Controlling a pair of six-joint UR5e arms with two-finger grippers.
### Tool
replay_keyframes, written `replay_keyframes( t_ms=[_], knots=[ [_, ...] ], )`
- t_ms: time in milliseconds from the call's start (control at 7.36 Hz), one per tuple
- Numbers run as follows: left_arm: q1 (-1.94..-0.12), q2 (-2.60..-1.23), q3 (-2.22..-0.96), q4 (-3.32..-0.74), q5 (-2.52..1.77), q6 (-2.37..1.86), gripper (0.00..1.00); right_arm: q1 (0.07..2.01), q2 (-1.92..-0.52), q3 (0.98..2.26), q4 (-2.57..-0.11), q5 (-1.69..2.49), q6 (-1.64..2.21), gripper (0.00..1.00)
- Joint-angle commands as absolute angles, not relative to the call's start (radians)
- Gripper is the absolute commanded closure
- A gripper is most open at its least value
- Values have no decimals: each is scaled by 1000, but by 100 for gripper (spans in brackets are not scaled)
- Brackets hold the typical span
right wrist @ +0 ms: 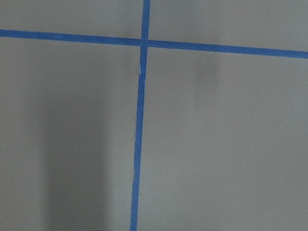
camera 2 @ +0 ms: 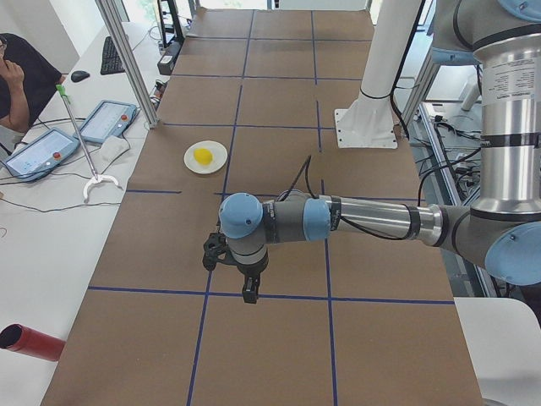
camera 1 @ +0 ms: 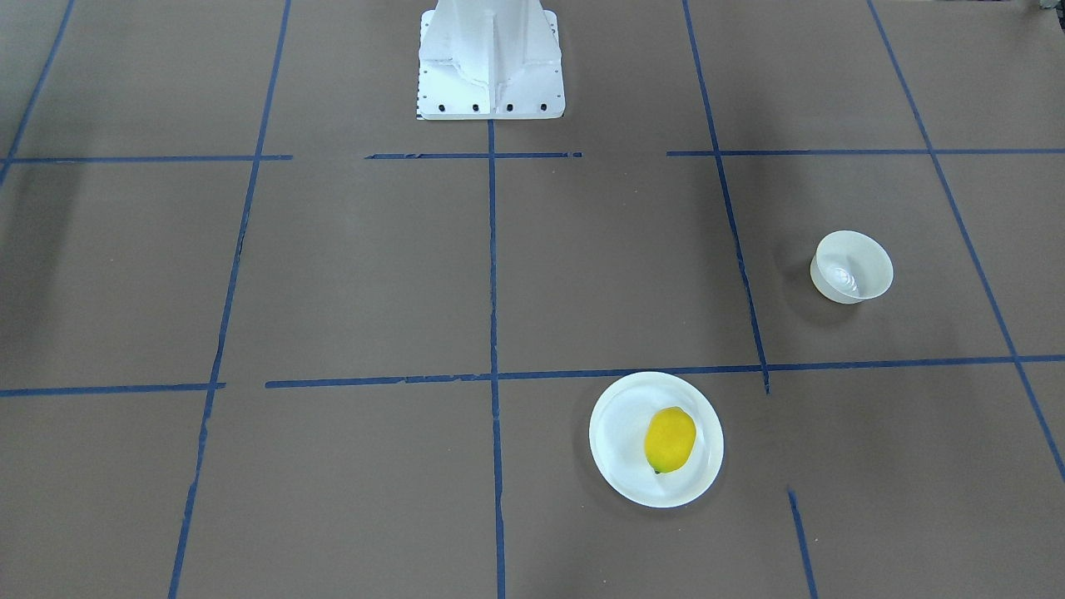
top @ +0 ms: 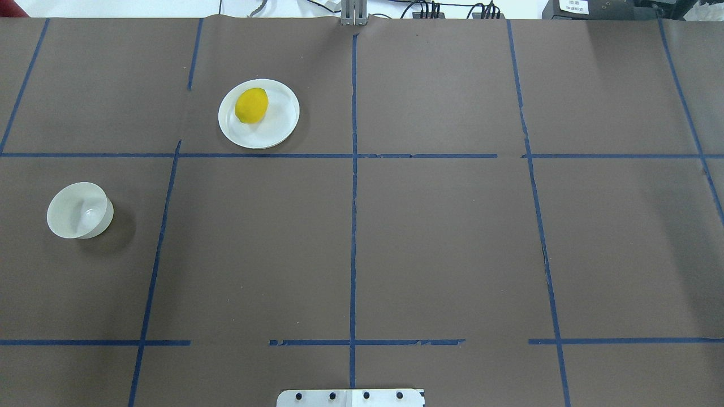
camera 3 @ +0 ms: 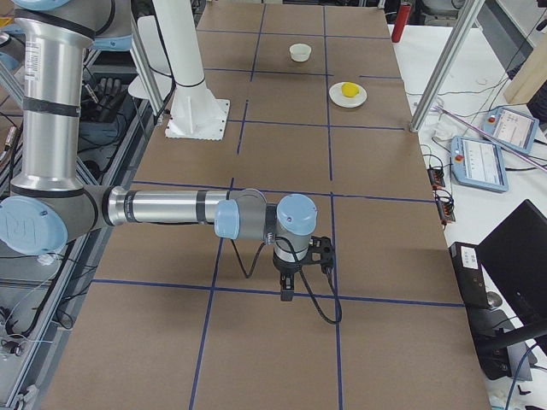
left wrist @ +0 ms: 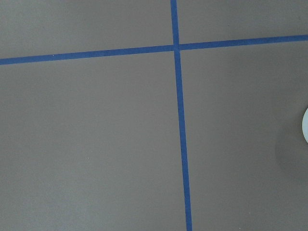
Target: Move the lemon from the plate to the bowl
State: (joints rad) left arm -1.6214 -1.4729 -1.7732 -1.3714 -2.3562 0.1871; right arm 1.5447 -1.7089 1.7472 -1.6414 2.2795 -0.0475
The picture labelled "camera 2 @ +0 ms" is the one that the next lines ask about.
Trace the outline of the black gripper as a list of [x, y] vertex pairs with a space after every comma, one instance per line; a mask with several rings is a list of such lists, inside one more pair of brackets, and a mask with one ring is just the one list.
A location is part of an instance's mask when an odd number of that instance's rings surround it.
[[237, 269], [245, 276], [242, 289], [243, 301], [245, 303], [256, 303], [259, 297], [260, 274], [268, 266], [268, 253], [253, 264], [237, 264]]

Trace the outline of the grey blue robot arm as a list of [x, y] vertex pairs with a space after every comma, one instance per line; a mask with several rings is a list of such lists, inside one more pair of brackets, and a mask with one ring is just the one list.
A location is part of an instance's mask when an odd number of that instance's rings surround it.
[[434, 51], [446, 63], [472, 55], [483, 67], [480, 196], [470, 206], [426, 207], [289, 189], [260, 202], [247, 193], [220, 206], [203, 263], [235, 266], [255, 303], [269, 244], [322, 240], [336, 230], [418, 239], [514, 285], [540, 280], [540, 4], [440, 1]]

